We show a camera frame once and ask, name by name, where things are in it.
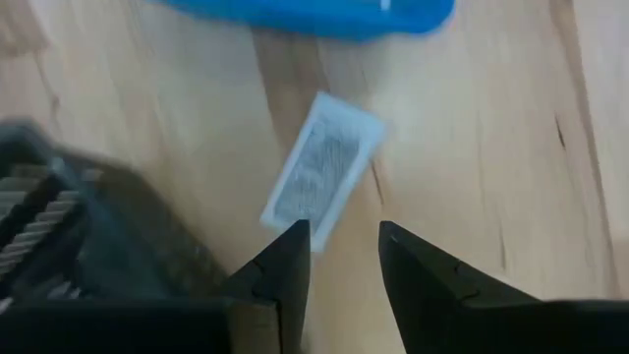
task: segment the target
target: blue plastic container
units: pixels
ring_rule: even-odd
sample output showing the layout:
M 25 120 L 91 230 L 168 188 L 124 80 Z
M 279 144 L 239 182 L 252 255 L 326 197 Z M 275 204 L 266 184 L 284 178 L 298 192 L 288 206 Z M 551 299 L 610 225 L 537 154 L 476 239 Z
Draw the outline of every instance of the blue plastic container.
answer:
M 454 7 L 454 0 L 162 1 L 203 17 L 354 40 L 390 32 L 425 33 L 442 24 Z

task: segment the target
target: small white packet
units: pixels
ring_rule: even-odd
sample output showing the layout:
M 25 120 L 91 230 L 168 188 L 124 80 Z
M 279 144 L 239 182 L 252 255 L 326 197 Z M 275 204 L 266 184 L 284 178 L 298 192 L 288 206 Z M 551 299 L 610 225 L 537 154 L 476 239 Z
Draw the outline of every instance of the small white packet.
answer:
M 322 252 L 384 131 L 371 114 L 320 92 L 260 221 L 284 232 L 308 219 L 311 249 Z

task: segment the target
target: wood grain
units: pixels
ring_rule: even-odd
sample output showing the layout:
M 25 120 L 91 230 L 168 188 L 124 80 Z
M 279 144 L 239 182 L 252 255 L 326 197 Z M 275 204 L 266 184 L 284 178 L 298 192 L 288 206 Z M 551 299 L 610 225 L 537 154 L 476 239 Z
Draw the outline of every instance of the wood grain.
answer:
M 621 0 L 461 1 L 431 36 L 367 44 L 142 0 L 0 5 L 19 24 L 0 28 L 0 115 L 133 166 L 228 271 L 273 236 L 259 214 L 317 90 L 386 122 L 314 259 L 310 352 L 403 352 L 381 219 L 544 299 L 628 296 Z
M 575 1 L 604 201 L 623 297 L 629 296 L 629 3 Z

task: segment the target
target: black plastic object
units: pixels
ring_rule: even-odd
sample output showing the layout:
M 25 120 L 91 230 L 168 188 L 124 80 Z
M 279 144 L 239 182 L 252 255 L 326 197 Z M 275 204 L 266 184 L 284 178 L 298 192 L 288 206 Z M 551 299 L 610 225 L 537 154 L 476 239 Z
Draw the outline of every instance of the black plastic object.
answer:
M 629 303 L 539 301 L 391 221 L 386 292 L 407 353 L 609 353 L 629 349 Z
M 16 121 L 0 123 L 0 210 L 3 352 L 300 352 L 306 221 L 225 279 L 137 174 Z

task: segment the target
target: wooden table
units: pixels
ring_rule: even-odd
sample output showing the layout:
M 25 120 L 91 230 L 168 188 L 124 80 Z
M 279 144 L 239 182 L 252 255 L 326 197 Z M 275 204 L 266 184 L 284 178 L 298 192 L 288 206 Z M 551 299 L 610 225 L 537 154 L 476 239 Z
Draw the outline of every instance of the wooden table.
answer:
M 142 0 L 0 0 L 0 115 L 140 171 L 233 271 L 319 89 L 388 137 L 315 256 L 305 345 L 402 353 L 377 225 L 393 219 L 541 297 L 629 296 L 629 4 L 460 1 L 368 44 Z

